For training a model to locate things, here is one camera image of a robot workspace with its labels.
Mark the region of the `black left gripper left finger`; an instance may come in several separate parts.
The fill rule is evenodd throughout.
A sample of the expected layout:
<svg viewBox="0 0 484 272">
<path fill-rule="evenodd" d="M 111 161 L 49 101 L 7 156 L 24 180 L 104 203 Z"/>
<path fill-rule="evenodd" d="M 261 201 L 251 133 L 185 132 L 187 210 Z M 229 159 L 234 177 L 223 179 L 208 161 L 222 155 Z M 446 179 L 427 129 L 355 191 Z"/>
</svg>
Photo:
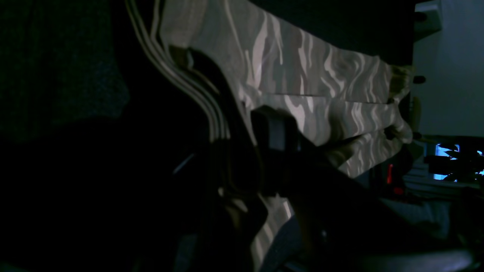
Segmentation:
<svg viewBox="0 0 484 272">
<path fill-rule="evenodd" d="M 189 272 L 252 272 L 203 133 L 98 117 L 1 140 L 1 271 L 173 272 L 193 236 Z"/>
</svg>

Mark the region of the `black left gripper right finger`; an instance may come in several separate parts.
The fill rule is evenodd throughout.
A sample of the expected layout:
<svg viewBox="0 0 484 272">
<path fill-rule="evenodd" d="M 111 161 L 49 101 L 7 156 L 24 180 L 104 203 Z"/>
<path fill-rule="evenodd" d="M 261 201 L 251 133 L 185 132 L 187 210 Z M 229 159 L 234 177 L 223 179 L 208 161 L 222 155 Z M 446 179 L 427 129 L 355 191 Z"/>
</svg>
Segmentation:
<svg viewBox="0 0 484 272">
<path fill-rule="evenodd" d="M 303 251 L 283 265 L 305 272 L 470 272 L 473 251 L 433 238 L 337 170 L 269 106 L 250 114 L 264 161 L 262 193 L 289 200 Z"/>
</svg>

